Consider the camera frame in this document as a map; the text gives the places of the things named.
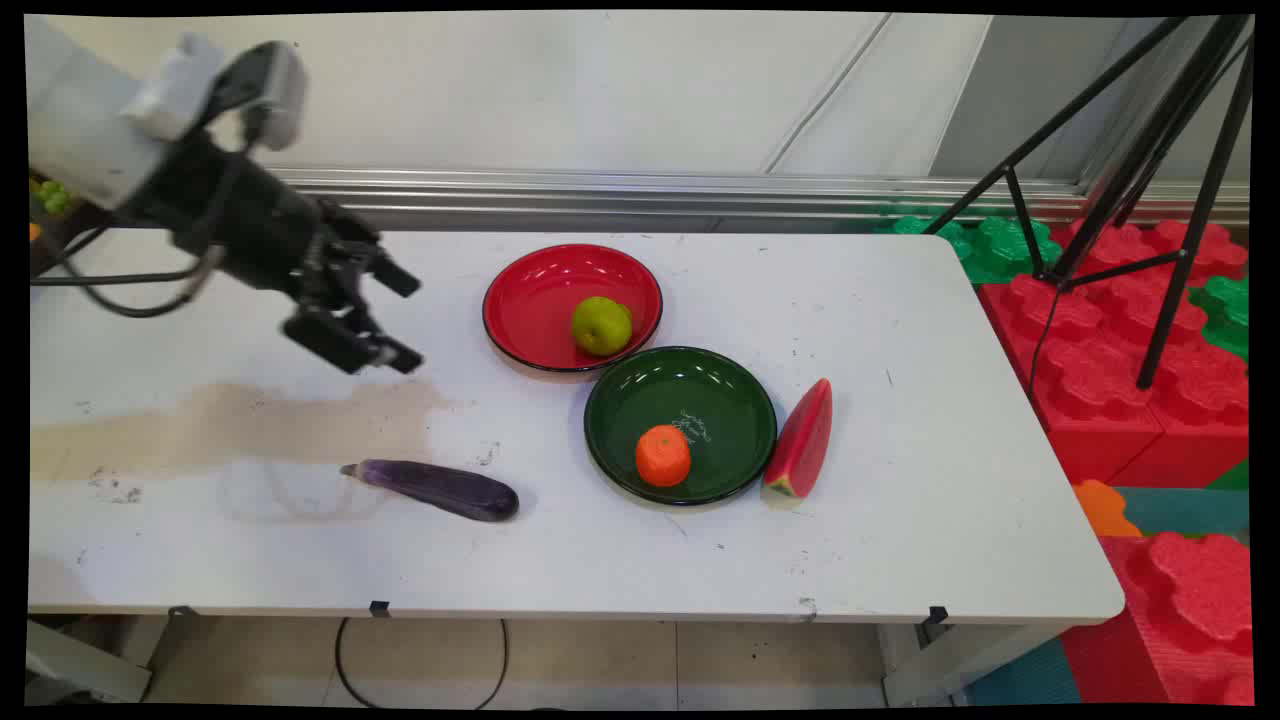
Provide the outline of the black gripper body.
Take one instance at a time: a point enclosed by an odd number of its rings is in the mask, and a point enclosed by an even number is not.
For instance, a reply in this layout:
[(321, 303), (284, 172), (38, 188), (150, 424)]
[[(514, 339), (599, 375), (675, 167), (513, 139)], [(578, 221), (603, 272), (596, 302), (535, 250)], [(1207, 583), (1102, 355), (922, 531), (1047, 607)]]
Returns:
[(356, 304), (365, 275), (383, 278), (381, 237), (367, 222), (296, 192), (209, 132), (166, 151), (120, 217), (170, 231), (195, 256), (219, 246), (219, 270), (298, 304)]

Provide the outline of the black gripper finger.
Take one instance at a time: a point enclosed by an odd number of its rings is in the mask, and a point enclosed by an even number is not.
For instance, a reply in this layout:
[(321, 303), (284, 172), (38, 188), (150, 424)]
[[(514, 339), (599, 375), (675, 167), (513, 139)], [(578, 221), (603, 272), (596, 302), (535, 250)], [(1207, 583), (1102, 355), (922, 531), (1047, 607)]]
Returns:
[(421, 281), (402, 268), (383, 247), (380, 238), (342, 241), (342, 292), (347, 299), (362, 299), (361, 282), (371, 275), (402, 299), (421, 288)]
[(333, 313), (300, 306), (282, 325), (283, 334), (347, 374), (388, 366), (401, 374), (417, 370), (420, 352), (381, 332), (360, 309)]

